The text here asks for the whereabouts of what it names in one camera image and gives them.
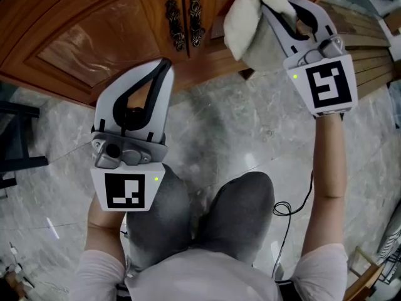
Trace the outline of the striped cushioned chair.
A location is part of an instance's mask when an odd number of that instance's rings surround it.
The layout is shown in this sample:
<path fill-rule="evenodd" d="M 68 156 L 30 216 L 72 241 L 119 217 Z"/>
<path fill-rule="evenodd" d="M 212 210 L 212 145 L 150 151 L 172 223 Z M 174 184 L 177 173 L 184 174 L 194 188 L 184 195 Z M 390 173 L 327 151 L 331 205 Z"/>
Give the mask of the striped cushioned chair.
<path fill-rule="evenodd" d="M 389 284 L 401 266 L 401 214 L 390 220 L 379 244 L 377 256 L 379 263 L 385 265 L 382 282 Z"/>

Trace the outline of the wooden vanity cabinet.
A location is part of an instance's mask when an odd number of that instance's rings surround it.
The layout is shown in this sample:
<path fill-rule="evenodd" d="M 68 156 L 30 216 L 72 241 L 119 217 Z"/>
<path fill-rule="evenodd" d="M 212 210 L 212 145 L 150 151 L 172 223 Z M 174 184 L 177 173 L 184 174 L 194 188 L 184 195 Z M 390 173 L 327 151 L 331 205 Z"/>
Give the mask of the wooden vanity cabinet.
<path fill-rule="evenodd" d="M 228 75 L 231 73 L 245 70 L 246 65 L 241 61 L 236 61 L 230 54 L 229 50 L 227 50 L 227 48 L 224 44 L 224 37 L 223 37 L 221 44 L 213 45 L 211 50 L 208 51 L 207 53 L 205 53 L 203 55 L 199 55 L 198 57 L 196 57 L 194 59 L 189 57 L 188 47 L 187 47 L 187 43 L 188 43 L 188 41 L 187 41 L 187 25 L 186 25 L 186 20 L 185 20 L 185 8 L 183 5 L 183 0 L 181 0 L 181 3 L 182 3 L 182 8 L 180 10 L 180 23 L 181 23 L 184 33 L 185 33 L 185 43 L 186 43 L 185 51 L 187 52 L 188 58 L 185 61 L 180 61 L 180 62 L 172 61 L 173 65 L 174 65 L 174 70 L 175 70 L 174 90 L 182 90 L 182 89 L 190 88 L 190 87 L 193 87 L 194 85 L 200 84 L 202 82 L 206 82 L 213 78 L 217 78 L 217 77 L 220 77 L 223 75 Z M 109 84 L 111 84 L 111 82 L 114 81 L 116 78 L 107 82 L 107 84 L 101 89 L 101 92 Z M 82 105 L 94 106 L 96 104 L 98 97 L 93 102 L 88 103 L 88 104 L 70 100 L 70 99 L 67 99 L 64 97 L 59 97 L 59 98 L 63 98 L 65 100 L 79 103 Z"/>

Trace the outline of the white countertop black frame stand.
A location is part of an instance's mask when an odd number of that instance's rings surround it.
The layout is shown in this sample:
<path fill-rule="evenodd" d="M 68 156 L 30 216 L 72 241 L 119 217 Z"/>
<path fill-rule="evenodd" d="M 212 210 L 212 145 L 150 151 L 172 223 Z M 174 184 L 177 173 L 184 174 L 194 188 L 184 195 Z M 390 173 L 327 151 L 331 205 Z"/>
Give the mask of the white countertop black frame stand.
<path fill-rule="evenodd" d="M 28 150 L 26 128 L 39 115 L 36 107 L 0 101 L 0 118 L 10 118 L 7 125 L 0 128 L 0 190 L 17 185 L 15 177 L 5 179 L 5 174 L 48 165 L 45 156 L 31 157 Z"/>

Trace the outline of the person's left forearm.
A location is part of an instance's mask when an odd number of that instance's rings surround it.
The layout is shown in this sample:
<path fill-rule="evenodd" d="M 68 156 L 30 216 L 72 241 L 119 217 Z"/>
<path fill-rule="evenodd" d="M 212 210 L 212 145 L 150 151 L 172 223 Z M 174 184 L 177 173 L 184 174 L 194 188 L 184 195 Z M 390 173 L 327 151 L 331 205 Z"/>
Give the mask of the person's left forearm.
<path fill-rule="evenodd" d="M 124 217 L 123 211 L 102 210 L 98 196 L 94 195 L 88 210 L 85 250 L 105 252 L 125 266 L 125 252 L 120 238 Z"/>

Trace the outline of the person's grey trousers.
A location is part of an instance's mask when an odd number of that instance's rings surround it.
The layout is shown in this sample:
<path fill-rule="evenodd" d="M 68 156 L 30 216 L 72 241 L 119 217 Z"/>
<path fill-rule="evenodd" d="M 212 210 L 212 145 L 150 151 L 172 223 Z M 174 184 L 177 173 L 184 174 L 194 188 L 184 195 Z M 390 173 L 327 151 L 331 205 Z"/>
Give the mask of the person's grey trousers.
<path fill-rule="evenodd" d="M 151 208 L 127 213 L 130 269 L 141 272 L 189 248 L 252 264 L 273 215 L 274 189 L 263 172 L 247 172 L 220 188 L 191 232 L 189 193 L 169 167 Z"/>

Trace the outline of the white fluffy cloth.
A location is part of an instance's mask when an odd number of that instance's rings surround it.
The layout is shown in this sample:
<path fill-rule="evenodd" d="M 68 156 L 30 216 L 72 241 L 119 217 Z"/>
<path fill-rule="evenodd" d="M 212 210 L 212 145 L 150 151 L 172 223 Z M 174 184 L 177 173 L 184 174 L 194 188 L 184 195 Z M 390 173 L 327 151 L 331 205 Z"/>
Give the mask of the white fluffy cloth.
<path fill-rule="evenodd" d="M 296 11 L 288 0 L 235 0 L 224 19 L 224 43 L 235 60 L 254 71 L 272 71 L 283 66 L 286 58 L 262 4 L 284 17 L 295 29 Z"/>

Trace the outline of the wooden slatted platform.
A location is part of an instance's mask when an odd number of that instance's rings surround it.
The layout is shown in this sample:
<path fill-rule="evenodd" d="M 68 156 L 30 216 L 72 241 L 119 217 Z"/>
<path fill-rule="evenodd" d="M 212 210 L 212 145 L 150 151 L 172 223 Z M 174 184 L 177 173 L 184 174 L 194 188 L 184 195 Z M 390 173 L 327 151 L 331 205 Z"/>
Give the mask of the wooden slatted platform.
<path fill-rule="evenodd" d="M 390 44 L 373 16 L 335 4 L 320 2 L 351 54 L 358 98 L 363 98 L 395 79 Z"/>

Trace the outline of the person's white shirt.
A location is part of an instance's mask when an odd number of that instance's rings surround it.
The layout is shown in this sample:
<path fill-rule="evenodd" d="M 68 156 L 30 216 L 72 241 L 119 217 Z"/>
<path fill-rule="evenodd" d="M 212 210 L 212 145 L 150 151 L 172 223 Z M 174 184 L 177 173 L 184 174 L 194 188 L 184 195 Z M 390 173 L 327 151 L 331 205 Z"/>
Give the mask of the person's white shirt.
<path fill-rule="evenodd" d="M 341 244 L 321 246 L 299 260 L 291 280 L 302 301 L 342 301 L 347 255 Z M 187 250 L 132 277 L 113 256 L 85 251 L 70 287 L 70 301 L 117 301 L 125 283 L 133 301 L 283 301 L 264 272 L 223 253 Z"/>

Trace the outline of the person's right forearm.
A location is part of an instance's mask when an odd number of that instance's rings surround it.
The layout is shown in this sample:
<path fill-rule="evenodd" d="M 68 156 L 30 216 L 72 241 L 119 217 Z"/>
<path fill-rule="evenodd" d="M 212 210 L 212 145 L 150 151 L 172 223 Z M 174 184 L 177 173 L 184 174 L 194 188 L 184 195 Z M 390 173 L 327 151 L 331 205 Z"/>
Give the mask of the person's right forearm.
<path fill-rule="evenodd" d="M 316 119 L 314 198 L 301 254 L 343 243 L 347 184 L 343 124 L 339 114 Z"/>

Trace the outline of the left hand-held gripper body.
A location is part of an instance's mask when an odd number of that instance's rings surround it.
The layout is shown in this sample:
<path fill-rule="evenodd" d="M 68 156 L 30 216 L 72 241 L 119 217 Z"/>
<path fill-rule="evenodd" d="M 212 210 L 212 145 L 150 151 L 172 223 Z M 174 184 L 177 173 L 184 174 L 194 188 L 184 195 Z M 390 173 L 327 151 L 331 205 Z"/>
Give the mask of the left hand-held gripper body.
<path fill-rule="evenodd" d="M 91 176 L 104 211 L 148 211 L 165 176 L 164 142 L 94 132 Z"/>

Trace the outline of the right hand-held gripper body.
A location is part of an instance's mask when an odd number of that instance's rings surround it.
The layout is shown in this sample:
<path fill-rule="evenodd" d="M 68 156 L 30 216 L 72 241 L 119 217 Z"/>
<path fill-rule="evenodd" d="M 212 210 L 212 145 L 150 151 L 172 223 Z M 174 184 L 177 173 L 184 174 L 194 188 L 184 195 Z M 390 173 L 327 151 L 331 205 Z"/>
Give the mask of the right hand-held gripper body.
<path fill-rule="evenodd" d="M 314 117 L 343 114 L 358 105 L 352 57 L 338 35 L 295 53 L 283 66 Z"/>

